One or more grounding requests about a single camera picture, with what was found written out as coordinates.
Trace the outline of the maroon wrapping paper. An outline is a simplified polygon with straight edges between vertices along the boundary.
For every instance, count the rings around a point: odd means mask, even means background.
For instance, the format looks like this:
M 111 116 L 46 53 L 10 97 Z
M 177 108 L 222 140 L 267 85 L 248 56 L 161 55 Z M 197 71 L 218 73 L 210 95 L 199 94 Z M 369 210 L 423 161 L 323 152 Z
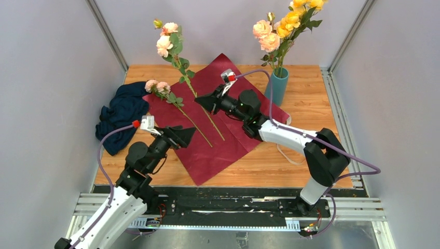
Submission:
M 222 84 L 221 73 L 227 69 L 232 69 L 237 75 L 241 74 L 233 62 L 221 53 L 207 67 L 198 71 L 191 80 L 191 85 L 198 96 L 212 93 Z M 247 89 L 252 89 L 256 92 L 258 99 L 262 103 L 261 112 L 268 115 L 269 99 L 247 79 L 238 79 L 229 90 L 228 95 L 237 99 L 239 94 Z M 180 162 L 196 185 L 200 186 L 213 178 L 261 143 L 258 140 L 249 138 L 245 134 L 242 129 L 242 122 L 230 119 L 223 111 L 220 111 L 216 115 L 210 115 L 210 117 L 221 131 L 225 139 L 223 141 L 204 113 L 202 106 L 194 102 L 195 97 L 186 84 L 177 82 L 171 86 L 171 91 L 177 97 L 183 98 L 184 106 L 182 110 L 195 122 L 213 145 L 213 147 L 210 147 L 197 130 L 188 148 L 175 151 Z M 159 127 L 183 126 L 188 128 L 194 126 L 182 112 L 165 100 L 161 100 L 153 94 L 145 95 L 143 99 L 149 103 L 148 112 L 154 116 L 155 122 Z M 272 117 L 281 123 L 286 123 L 290 115 L 280 107 L 273 105 Z

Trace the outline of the pink yellow flower bunch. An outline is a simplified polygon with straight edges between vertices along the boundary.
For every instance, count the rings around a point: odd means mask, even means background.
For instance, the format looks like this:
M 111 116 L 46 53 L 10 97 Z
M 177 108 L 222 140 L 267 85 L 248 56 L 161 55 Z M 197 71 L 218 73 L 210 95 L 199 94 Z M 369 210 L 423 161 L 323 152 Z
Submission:
M 204 133 L 199 129 L 196 123 L 183 111 L 182 107 L 184 106 L 183 98 L 177 97 L 172 91 L 171 86 L 164 81 L 158 81 L 155 79 L 148 80 L 145 83 L 145 90 L 147 93 L 151 93 L 156 97 L 160 98 L 162 101 L 165 100 L 168 104 L 175 106 L 190 122 L 191 124 L 199 131 L 202 137 L 206 140 L 208 145 L 213 148 L 212 143 L 208 140 L 208 138 L 204 135 Z

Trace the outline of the teal conical vase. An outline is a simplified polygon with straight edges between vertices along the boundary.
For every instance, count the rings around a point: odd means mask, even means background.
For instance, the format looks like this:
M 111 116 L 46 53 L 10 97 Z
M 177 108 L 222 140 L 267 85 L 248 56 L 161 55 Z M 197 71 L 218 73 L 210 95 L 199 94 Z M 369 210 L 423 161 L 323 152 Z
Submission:
M 283 67 L 276 68 L 270 76 L 272 90 L 270 90 L 269 85 L 265 89 L 264 96 L 269 99 L 272 93 L 272 102 L 278 107 L 282 105 L 288 78 L 289 72 L 287 69 Z

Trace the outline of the peach flower stem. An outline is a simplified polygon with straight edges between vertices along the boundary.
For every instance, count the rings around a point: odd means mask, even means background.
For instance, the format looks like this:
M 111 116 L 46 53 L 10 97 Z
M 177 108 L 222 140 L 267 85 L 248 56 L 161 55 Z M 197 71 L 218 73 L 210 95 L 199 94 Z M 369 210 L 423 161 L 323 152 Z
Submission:
M 276 69 L 277 52 L 281 45 L 281 38 L 277 35 L 275 37 L 266 37 L 269 31 L 269 22 L 266 20 L 257 21 L 252 28 L 252 33 L 254 37 L 258 40 L 260 44 L 260 49 L 265 51 L 267 54 L 263 56 L 262 61 L 264 63 L 262 66 L 270 65 L 273 70 Z
M 156 42 L 158 55 L 180 72 L 179 83 L 185 83 L 193 96 L 197 97 L 191 84 L 195 72 L 189 69 L 190 62 L 180 56 L 183 51 L 182 27 L 175 22 L 164 23 L 159 19 L 153 20 L 153 26 L 156 30 L 160 30 L 160 37 Z

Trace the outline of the yellow flower stem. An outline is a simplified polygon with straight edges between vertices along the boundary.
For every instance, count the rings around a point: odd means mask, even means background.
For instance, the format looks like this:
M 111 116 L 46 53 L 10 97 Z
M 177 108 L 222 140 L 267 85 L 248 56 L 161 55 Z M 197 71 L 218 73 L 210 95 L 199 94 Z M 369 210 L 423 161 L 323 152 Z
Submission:
M 289 12 L 281 19 L 276 27 L 276 33 L 280 38 L 280 46 L 277 49 L 274 63 L 276 76 L 282 77 L 282 68 L 287 53 L 294 46 L 296 39 L 305 31 L 313 31 L 318 28 L 322 20 L 315 20 L 316 16 L 328 3 L 327 0 L 291 1 Z

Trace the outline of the pink flower stem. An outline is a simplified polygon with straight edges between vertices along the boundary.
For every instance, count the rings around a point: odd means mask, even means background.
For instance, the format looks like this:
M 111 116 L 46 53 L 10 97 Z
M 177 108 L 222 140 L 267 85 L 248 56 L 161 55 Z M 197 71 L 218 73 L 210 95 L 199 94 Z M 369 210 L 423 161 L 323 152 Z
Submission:
M 288 29 L 288 23 L 286 18 L 282 18 L 281 21 L 275 22 L 275 15 L 272 12 L 267 13 L 267 19 L 269 22 L 269 31 L 266 37 L 275 37 L 277 35 L 279 38 L 285 38 L 289 36 L 290 30 Z

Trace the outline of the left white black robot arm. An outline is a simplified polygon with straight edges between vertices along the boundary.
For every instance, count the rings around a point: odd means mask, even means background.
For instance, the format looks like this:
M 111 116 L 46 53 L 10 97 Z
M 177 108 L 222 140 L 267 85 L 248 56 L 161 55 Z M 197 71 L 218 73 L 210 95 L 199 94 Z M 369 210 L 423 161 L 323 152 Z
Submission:
M 151 174 L 169 149 L 187 148 L 195 132 L 194 127 L 155 127 L 150 145 L 133 143 L 109 196 L 84 226 L 70 238 L 60 238 L 55 248 L 108 248 L 140 215 L 154 214 L 159 193 L 150 186 Z

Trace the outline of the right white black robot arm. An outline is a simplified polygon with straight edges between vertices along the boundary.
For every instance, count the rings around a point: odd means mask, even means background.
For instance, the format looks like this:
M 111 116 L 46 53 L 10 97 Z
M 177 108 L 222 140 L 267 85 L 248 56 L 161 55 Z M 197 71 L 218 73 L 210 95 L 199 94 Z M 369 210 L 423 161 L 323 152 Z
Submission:
M 196 97 L 195 102 L 211 114 L 222 110 L 242 121 L 242 130 L 252 139 L 282 145 L 305 156 L 311 177 L 291 205 L 302 216 L 317 210 L 320 198 L 351 162 L 332 130 L 301 130 L 271 120 L 260 111 L 262 103 L 254 90 L 244 90 L 234 99 L 219 86 L 210 94 Z

